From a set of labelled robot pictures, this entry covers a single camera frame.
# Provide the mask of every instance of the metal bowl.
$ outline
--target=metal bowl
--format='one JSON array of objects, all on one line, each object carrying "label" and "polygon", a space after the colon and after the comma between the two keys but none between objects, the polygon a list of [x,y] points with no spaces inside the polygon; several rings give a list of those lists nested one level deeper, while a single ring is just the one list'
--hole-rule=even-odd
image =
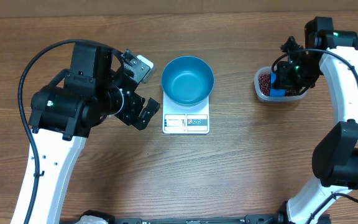
[{"label": "metal bowl", "polygon": [[194,106],[211,94],[214,74],[200,58],[183,56],[172,60],[162,72],[161,84],[165,94],[181,106]]}]

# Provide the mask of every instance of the plastic container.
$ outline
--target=plastic container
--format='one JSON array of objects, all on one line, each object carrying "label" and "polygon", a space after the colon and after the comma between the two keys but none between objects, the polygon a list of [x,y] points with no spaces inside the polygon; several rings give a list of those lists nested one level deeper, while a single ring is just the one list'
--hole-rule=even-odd
[{"label": "plastic container", "polygon": [[255,84],[255,92],[256,96],[258,97],[258,100],[264,103],[286,103],[286,102],[292,102],[296,100],[300,100],[303,97],[305,97],[306,92],[304,92],[302,95],[299,96],[283,96],[283,97],[277,97],[277,96],[266,96],[262,93],[262,91],[259,88],[259,75],[263,73],[269,73],[272,71],[272,67],[263,67],[259,69],[259,71],[255,74],[254,78],[254,84]]}]

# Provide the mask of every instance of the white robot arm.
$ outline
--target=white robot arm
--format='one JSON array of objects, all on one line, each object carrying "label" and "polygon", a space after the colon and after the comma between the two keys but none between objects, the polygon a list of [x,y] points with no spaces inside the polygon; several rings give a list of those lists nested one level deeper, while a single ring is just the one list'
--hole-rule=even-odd
[{"label": "white robot arm", "polygon": [[[358,50],[354,47],[327,49],[341,56],[355,66],[358,74]],[[329,94],[334,110],[334,124],[353,119],[358,124],[358,89],[353,73],[337,58],[323,54],[319,62],[320,70],[327,81]],[[296,224],[305,224],[311,214],[318,209],[333,193],[348,194],[351,189],[345,186],[332,185],[323,187],[315,176],[307,182],[302,190],[287,203],[288,220]],[[335,200],[330,200],[312,219],[316,224]]]},{"label": "white robot arm", "polygon": [[[336,31],[331,18],[305,25],[306,49],[290,37],[277,64],[275,88],[306,91],[320,75],[328,84],[334,128],[313,153],[314,175],[274,216],[247,215],[249,224],[331,224],[322,214],[340,197],[358,189],[358,36]],[[278,62],[288,56],[288,62]]]},{"label": "white robot arm", "polygon": [[[27,124],[22,104],[27,72],[44,53],[70,43],[75,44],[70,69],[63,69],[33,96]],[[111,70],[114,56],[121,64],[116,71]],[[30,61],[18,92],[30,150],[12,224],[59,223],[71,173],[91,128],[115,115],[126,125],[143,130],[159,110],[160,104],[151,98],[144,107],[145,98],[135,93],[137,86],[147,82],[154,71],[153,63],[141,55],[135,57],[130,50],[122,53],[90,40],[58,42]],[[63,88],[57,87],[63,79]]]}]

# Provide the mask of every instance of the black cable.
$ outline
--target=black cable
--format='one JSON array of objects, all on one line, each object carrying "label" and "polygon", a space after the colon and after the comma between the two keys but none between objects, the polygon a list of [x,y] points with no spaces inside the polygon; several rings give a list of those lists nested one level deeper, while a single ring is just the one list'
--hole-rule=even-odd
[{"label": "black cable", "polygon": [[[335,53],[332,53],[330,51],[327,51],[327,50],[321,50],[321,49],[300,49],[300,50],[296,50],[296,51],[293,51],[293,52],[290,52],[290,53],[286,53],[286,54],[283,54],[282,56],[280,56],[276,61],[274,61],[273,65],[272,65],[272,72],[276,72],[274,70],[274,66],[276,66],[276,64],[281,61],[281,59],[285,58],[286,56],[288,55],[292,55],[292,54],[297,54],[297,53],[300,53],[300,52],[319,52],[319,53],[323,53],[323,54],[328,54],[328,55],[332,55],[333,57],[337,58],[338,60],[340,60],[341,62],[343,62],[344,64],[346,64],[348,67],[349,67],[349,70],[352,71],[353,75],[354,75],[354,78],[356,80],[356,84],[357,84],[357,89],[358,89],[358,74],[356,72],[356,69],[354,68],[353,65],[351,65],[346,59],[342,58],[341,56],[335,54]],[[323,209],[332,199],[335,199],[336,200],[336,197],[337,196],[342,196],[342,197],[345,197],[349,200],[352,200],[353,202],[355,203],[358,203],[358,199],[354,198],[354,197],[351,197],[347,194],[342,194],[342,193],[333,193],[331,194],[330,197],[328,197],[311,215],[310,215],[310,218],[308,219],[308,222],[307,224],[310,224],[310,222],[314,219],[314,217],[321,211],[321,209]]]},{"label": "black cable", "polygon": [[118,58],[118,61],[120,62],[122,69],[124,69],[124,62],[122,61],[122,58],[120,57],[120,54],[121,54],[120,51],[118,51],[118,50],[116,50],[116,49],[114,49],[114,48],[112,48],[112,47],[110,47],[108,45],[101,44],[99,42],[95,42],[95,41],[91,41],[91,40],[81,40],[81,39],[64,40],[64,41],[61,41],[61,42],[57,42],[56,44],[52,44],[49,47],[46,47],[45,49],[41,50],[36,56],[34,56],[34,58],[31,59],[29,64],[24,69],[23,74],[22,74],[22,76],[20,78],[20,81],[19,81],[19,89],[17,91],[17,102],[18,102],[18,105],[19,105],[19,112],[20,112],[20,117],[22,119],[22,123],[23,123],[23,126],[24,126],[24,130],[25,130],[25,133],[26,133],[27,137],[29,138],[30,145],[31,145],[31,148],[32,148],[32,152],[34,154],[34,163],[35,163],[34,185],[33,185],[32,193],[31,193],[31,199],[30,199],[29,208],[27,210],[27,214],[25,215],[24,224],[28,224],[29,221],[30,221],[32,209],[33,209],[34,203],[35,203],[35,198],[37,196],[37,190],[38,190],[38,184],[39,184],[39,175],[40,175],[40,161],[39,161],[39,155],[38,155],[37,146],[35,145],[34,138],[32,137],[31,130],[29,128],[29,125],[27,124],[27,119],[26,119],[25,113],[24,113],[24,107],[23,107],[23,85],[24,85],[24,80],[25,80],[25,78],[26,78],[31,66],[33,66],[33,64],[43,54],[45,54],[49,50],[54,49],[55,47],[58,47],[58,46],[61,46],[61,45],[64,45],[64,44],[72,44],[72,43],[91,43],[91,44],[96,44],[96,45],[102,45],[104,47],[109,47],[110,49],[112,49],[112,54],[115,55]]}]

